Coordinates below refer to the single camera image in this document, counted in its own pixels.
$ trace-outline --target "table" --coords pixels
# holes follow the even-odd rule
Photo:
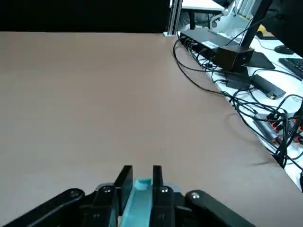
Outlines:
[[[258,227],[303,222],[300,190],[224,98],[184,77],[173,43],[0,33],[0,225],[65,189],[112,182],[125,164],[135,177],[162,165],[164,181],[202,189]]]
[[[262,52],[264,53],[268,59],[274,63],[274,66],[276,67],[277,70],[280,71],[286,71],[286,72],[290,72],[290,70],[288,70],[286,68],[286,66],[284,66],[283,64],[281,64],[278,60],[279,58],[300,58],[299,55],[297,54],[293,54],[293,55],[286,55],[286,54],[279,54],[276,53],[275,51],[273,51],[273,49],[276,46],[282,45],[282,43],[279,40],[260,40],[260,42],[258,41],[257,38],[255,38],[251,44],[251,47],[254,48],[256,51],[258,52]],[[201,60],[201,62],[204,61],[203,57],[199,57],[199,59]],[[248,72],[249,75],[252,75],[252,73],[256,70],[257,68],[253,68],[253,67],[248,67]],[[267,79],[268,81],[270,81],[271,83],[275,84],[276,86],[280,87],[281,89],[283,89],[286,94],[284,95],[290,95],[290,94],[295,94],[295,91],[297,90],[297,88],[300,86],[300,81],[297,80],[294,77],[288,76],[286,74],[283,73],[279,73],[279,72],[274,72],[274,71],[261,71],[260,73],[258,73],[259,75],[261,75],[263,78]],[[223,79],[222,76],[218,75],[218,74],[214,74],[213,75],[214,80],[217,79]],[[222,83],[218,83],[216,84],[216,86],[219,88],[219,90],[221,91],[226,91],[229,94],[234,94],[236,92],[236,89],[232,89],[229,87],[226,87],[224,84]],[[257,100],[259,100],[261,103],[267,104],[267,105],[273,105],[273,106],[278,106],[279,103],[283,100],[284,97],[278,99],[278,100],[271,100],[269,98],[267,98],[261,91],[254,91],[253,92],[254,96],[257,98]],[[243,98],[249,102],[254,102],[254,100],[252,99],[252,97],[248,94],[243,94],[243,95],[239,95],[240,98]],[[294,113],[296,112],[299,107],[300,107],[300,102],[296,102],[295,100],[293,100],[292,98],[289,98],[289,100],[287,100],[285,102],[285,104],[283,105],[283,107],[289,111],[290,113]],[[255,130],[257,130],[258,132],[259,129],[256,127],[256,125],[253,123],[251,118],[248,117],[244,117],[246,119],[246,121],[249,123],[249,125],[251,127],[253,127]],[[268,148],[271,148],[270,146],[268,146],[268,144],[261,140],[263,142],[263,144],[265,146],[267,146]],[[300,146],[299,144],[295,144],[292,143],[291,146],[288,149],[288,154],[290,157],[296,157],[299,154],[301,154],[303,152],[303,147]],[[303,166],[303,157],[297,160],[297,163],[300,166]],[[287,174],[289,175],[289,177],[293,180],[293,182],[299,187],[300,187],[300,182],[299,182],[299,178],[300,178],[300,169],[298,169],[295,165],[286,165],[285,167],[285,171],[287,172]]]
[[[182,9],[194,9],[194,10],[208,10],[208,11],[219,11],[224,10],[224,7],[214,2],[213,0],[183,0]]]
[[[224,7],[214,2],[213,0],[183,0],[182,8],[183,11],[188,11],[190,29],[195,28],[195,12],[207,13],[207,14],[220,14]]]

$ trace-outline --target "black box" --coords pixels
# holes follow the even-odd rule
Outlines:
[[[195,30],[182,31],[180,41],[185,47],[188,47],[191,42],[194,42],[196,45],[193,45],[191,48],[197,53],[205,50],[200,54],[210,59],[216,55],[218,47],[225,46],[230,42],[230,39],[208,28],[196,28]]]
[[[226,86],[234,89],[240,89],[240,91],[247,91],[250,88],[250,77],[246,67],[241,66],[237,69],[233,69],[232,72],[225,73]]]
[[[250,62],[254,49],[236,45],[218,47],[214,63],[224,70],[232,70]]]
[[[262,91],[270,99],[278,99],[285,95],[284,90],[270,83],[268,80],[259,75],[252,76],[251,83],[255,88]]]

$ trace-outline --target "black wall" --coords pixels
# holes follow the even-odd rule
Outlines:
[[[2,0],[0,30],[161,33],[169,14],[169,0]]]

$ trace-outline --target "screw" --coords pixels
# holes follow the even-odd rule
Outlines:
[[[79,191],[71,191],[70,196],[71,197],[76,197],[79,195]]]
[[[165,192],[168,192],[169,189],[167,187],[161,187],[161,192],[165,193]]]
[[[191,193],[191,195],[193,196],[194,199],[199,199],[200,198],[199,194],[196,193],[196,192]]]
[[[160,214],[158,216],[158,219],[161,220],[161,221],[164,221],[165,220],[165,215],[164,214]]]
[[[104,193],[109,193],[110,192],[110,187],[105,186],[105,187],[103,187],[102,190],[103,190]]]

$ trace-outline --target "computer mouse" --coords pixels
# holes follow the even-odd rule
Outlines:
[[[294,54],[294,52],[289,49],[287,46],[281,45],[275,47],[275,52],[281,53],[281,54]]]

